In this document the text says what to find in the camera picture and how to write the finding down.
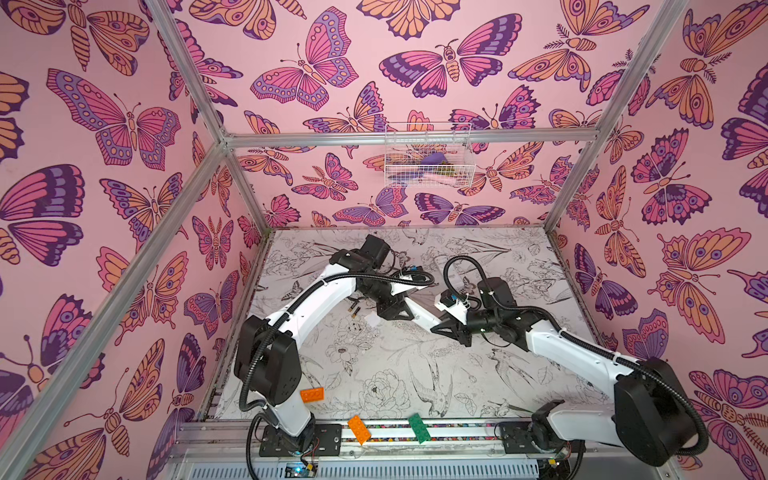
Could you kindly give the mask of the white battery cover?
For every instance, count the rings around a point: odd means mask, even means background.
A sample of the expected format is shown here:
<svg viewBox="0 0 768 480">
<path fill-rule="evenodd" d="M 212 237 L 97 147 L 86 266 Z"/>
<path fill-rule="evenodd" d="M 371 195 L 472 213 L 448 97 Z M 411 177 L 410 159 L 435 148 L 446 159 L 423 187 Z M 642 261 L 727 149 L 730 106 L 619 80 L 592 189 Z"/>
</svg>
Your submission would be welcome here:
<svg viewBox="0 0 768 480">
<path fill-rule="evenodd" d="M 383 321 L 375 312 L 367 314 L 364 319 L 371 328 L 376 328 Z"/>
</svg>

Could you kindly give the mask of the white remote control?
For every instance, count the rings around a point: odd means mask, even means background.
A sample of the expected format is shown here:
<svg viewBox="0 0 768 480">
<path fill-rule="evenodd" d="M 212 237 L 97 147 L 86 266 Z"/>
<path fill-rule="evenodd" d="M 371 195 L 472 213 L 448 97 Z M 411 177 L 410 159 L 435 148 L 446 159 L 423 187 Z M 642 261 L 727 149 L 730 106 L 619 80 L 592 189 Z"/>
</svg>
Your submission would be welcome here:
<svg viewBox="0 0 768 480">
<path fill-rule="evenodd" d="M 405 298 L 404 299 L 407 309 L 412 315 L 411 322 L 422 328 L 427 332 L 431 332 L 432 329 L 442 323 L 442 320 L 427 310 L 425 307 L 418 304 L 416 301 Z"/>
</svg>

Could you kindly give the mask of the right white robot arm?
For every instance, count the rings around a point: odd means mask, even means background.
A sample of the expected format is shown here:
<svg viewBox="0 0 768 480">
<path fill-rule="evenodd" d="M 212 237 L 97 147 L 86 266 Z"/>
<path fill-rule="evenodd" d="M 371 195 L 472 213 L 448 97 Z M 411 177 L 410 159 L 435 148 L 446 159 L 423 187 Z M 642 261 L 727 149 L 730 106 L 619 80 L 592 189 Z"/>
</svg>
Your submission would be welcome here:
<svg viewBox="0 0 768 480">
<path fill-rule="evenodd" d="M 509 345 L 573 372 L 609 400 L 576 406 L 561 399 L 547 402 L 522 431 L 529 449 L 555 452 L 569 442 L 591 441 L 622 447 L 651 466 L 706 450 L 704 421 L 668 363 L 639 360 L 576 336 L 548 311 L 517 304 L 498 277 L 481 281 L 478 289 L 475 300 L 446 290 L 436 297 L 435 312 L 415 306 L 414 319 L 465 347 L 474 336 L 493 331 Z"/>
</svg>

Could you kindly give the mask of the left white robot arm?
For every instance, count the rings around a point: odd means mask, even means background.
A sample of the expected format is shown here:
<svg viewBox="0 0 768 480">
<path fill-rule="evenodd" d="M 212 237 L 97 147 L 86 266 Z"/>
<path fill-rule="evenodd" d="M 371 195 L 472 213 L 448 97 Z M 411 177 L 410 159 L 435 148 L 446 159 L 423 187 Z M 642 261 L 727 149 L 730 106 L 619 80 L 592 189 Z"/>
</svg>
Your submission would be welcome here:
<svg viewBox="0 0 768 480">
<path fill-rule="evenodd" d="M 306 338 L 354 293 L 376 302 L 383 319 L 412 321 L 407 292 L 434 282 L 421 267 L 381 273 L 390 251 L 383 239 L 369 235 L 360 248 L 336 251 L 318 278 L 286 305 L 264 318 L 244 321 L 233 361 L 233 374 L 241 381 L 240 411 L 261 410 L 275 429 L 294 439 L 310 434 L 314 416 L 298 391 L 299 350 Z"/>
</svg>

